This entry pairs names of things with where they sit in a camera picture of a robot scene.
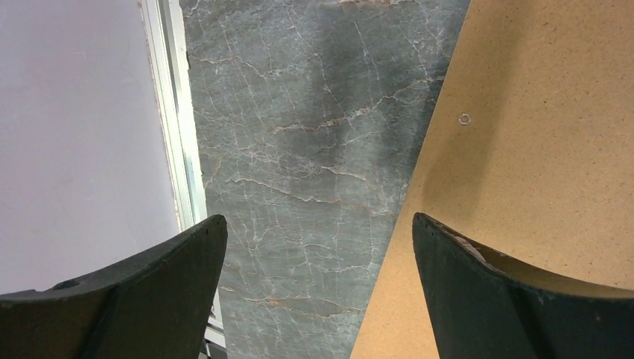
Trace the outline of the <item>brown cardboard backing board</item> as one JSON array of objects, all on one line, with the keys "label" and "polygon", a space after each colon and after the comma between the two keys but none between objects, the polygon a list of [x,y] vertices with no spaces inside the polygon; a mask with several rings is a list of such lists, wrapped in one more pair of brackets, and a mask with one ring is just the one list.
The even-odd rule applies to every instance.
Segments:
[{"label": "brown cardboard backing board", "polygon": [[353,358],[437,358],[413,217],[633,291],[633,3],[472,1]]}]

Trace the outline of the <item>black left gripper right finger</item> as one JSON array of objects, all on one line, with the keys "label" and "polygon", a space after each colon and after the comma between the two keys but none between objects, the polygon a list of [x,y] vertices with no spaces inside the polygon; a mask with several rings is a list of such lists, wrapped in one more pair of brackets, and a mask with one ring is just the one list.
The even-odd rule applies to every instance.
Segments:
[{"label": "black left gripper right finger", "polygon": [[540,269],[416,213],[412,227],[442,358],[631,358],[633,292]]}]

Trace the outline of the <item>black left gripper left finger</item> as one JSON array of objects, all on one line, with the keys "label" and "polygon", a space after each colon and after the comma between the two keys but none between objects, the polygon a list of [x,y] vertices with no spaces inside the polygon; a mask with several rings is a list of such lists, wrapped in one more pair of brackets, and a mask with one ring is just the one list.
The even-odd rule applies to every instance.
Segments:
[{"label": "black left gripper left finger", "polygon": [[227,249],[213,215],[44,291],[1,297],[3,358],[196,358]]}]

